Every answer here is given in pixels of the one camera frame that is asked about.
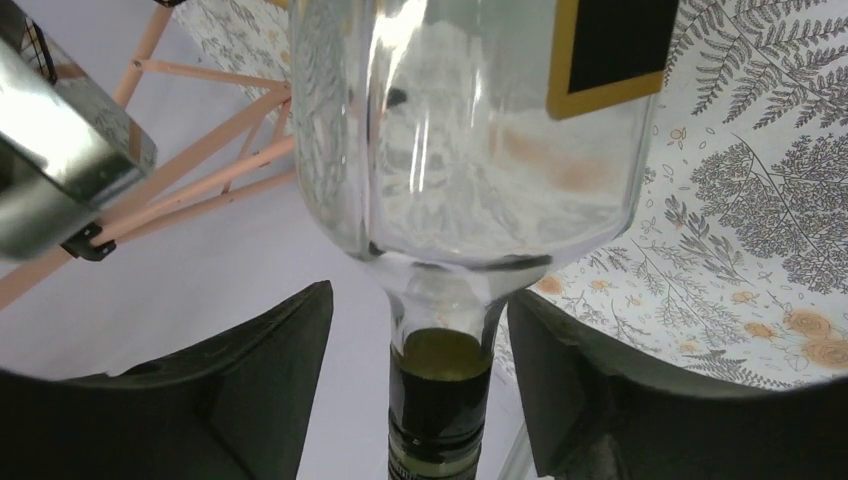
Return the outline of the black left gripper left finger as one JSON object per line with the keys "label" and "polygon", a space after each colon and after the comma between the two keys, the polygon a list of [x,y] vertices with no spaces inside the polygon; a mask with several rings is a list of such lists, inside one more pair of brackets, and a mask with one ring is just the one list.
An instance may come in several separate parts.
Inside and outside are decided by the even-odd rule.
{"label": "black left gripper left finger", "polygon": [[329,281],[122,375],[1,375],[5,479],[293,479],[333,316]]}

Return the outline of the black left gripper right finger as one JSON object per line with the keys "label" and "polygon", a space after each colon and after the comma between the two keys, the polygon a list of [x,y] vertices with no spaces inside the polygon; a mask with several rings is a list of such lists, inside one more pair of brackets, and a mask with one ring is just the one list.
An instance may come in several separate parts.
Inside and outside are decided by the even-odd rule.
{"label": "black left gripper right finger", "polygon": [[559,479],[843,479],[847,384],[771,391],[690,372],[541,296],[507,320],[537,472]]}

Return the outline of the clear liquor bottle black cap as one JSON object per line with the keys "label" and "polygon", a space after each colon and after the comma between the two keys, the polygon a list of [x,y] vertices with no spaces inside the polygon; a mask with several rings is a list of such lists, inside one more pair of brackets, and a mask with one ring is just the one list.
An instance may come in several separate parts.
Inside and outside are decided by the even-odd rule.
{"label": "clear liquor bottle black cap", "polygon": [[390,304],[391,479],[472,479],[508,297],[625,231],[674,1],[293,1],[301,194]]}

